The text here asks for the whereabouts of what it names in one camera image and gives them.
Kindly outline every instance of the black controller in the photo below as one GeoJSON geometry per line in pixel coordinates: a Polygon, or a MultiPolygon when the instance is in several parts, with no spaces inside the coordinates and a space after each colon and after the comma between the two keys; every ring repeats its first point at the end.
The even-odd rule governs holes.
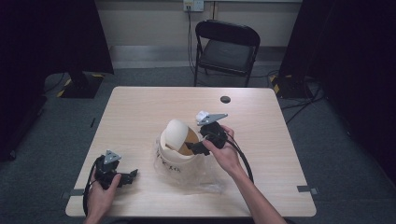
{"type": "MultiPolygon", "coordinates": [[[[102,155],[96,160],[96,172],[95,179],[100,183],[103,189],[108,189],[111,185],[113,177],[117,174],[117,166],[119,166],[120,161],[113,161],[111,163],[105,164],[105,156],[102,155]]],[[[134,178],[137,176],[137,169],[129,174],[121,174],[121,180],[118,188],[122,185],[132,184],[134,178]]]]}
{"type": "MultiPolygon", "coordinates": [[[[216,121],[202,126],[200,134],[202,137],[205,137],[207,140],[212,142],[217,148],[223,148],[227,140],[226,132],[216,121]]],[[[206,156],[209,155],[209,150],[202,142],[195,144],[186,142],[185,144],[187,148],[190,149],[192,153],[194,153],[194,155],[202,153],[204,153],[206,156]]]]}

